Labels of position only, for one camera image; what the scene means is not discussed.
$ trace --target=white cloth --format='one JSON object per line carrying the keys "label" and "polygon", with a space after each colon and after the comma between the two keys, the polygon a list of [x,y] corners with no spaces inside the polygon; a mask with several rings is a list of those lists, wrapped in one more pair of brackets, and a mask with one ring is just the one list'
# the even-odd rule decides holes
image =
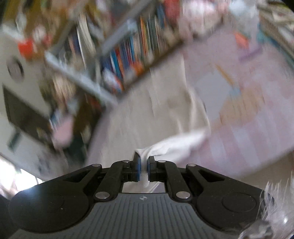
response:
{"label": "white cloth", "polygon": [[200,146],[210,135],[210,128],[204,127],[190,133],[175,135],[164,139],[145,149],[137,149],[141,158],[140,182],[127,182],[124,184],[123,192],[129,193],[152,193],[159,182],[148,181],[147,162],[150,156],[155,156],[156,161],[172,161],[175,164],[190,155],[191,149]]}
{"label": "white cloth", "polygon": [[[209,134],[203,103],[188,89],[183,56],[176,54],[152,69],[105,116],[96,129],[87,163],[110,167],[116,161],[132,160],[137,151],[142,157],[141,182],[126,183],[123,191],[139,192],[148,185],[148,156],[169,155],[167,160],[178,162]],[[141,192],[152,191],[152,186]]]}

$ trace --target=floor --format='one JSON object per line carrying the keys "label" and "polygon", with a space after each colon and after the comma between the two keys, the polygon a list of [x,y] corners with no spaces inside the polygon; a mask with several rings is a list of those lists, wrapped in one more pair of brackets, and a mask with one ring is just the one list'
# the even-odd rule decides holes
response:
{"label": "floor", "polygon": [[294,170],[293,152],[263,170],[240,179],[240,181],[261,189],[265,188],[268,181],[274,184],[281,181],[281,185],[285,186],[292,170]]}

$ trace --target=logo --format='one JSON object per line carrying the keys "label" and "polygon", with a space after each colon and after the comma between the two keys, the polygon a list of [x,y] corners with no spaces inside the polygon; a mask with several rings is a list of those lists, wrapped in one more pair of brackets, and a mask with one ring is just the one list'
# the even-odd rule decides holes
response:
{"label": "logo", "polygon": [[147,199],[147,197],[145,197],[145,196],[141,196],[141,197],[139,197],[142,201],[144,201],[144,200],[146,200]]}

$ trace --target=paper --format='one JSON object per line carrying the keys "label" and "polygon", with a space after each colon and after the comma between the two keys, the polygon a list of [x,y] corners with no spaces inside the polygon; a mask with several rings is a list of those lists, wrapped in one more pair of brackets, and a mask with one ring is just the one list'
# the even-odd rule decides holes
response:
{"label": "paper", "polygon": [[193,87],[205,105],[209,121],[218,119],[232,86],[215,70],[195,82]]}

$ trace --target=wall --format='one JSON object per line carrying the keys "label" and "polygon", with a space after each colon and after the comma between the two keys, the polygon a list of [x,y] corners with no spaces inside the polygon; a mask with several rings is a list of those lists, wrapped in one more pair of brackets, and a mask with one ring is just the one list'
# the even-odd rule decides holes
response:
{"label": "wall", "polygon": [[39,162],[38,154],[40,155],[45,147],[35,139],[22,133],[15,147],[15,152],[12,152],[7,147],[7,142],[13,133],[14,127],[8,122],[5,116],[0,115],[0,152],[16,166],[40,179],[46,179],[39,174],[37,168]]}
{"label": "wall", "polygon": [[[6,61],[10,57],[17,57],[24,68],[24,81],[15,82],[9,75]],[[39,81],[42,75],[43,63],[27,63],[19,54],[17,44],[0,30],[0,84],[5,85],[14,92],[20,99],[28,103],[32,108],[44,116],[49,116],[49,107],[42,98],[39,91]],[[3,90],[0,85],[0,113],[6,115]]]}

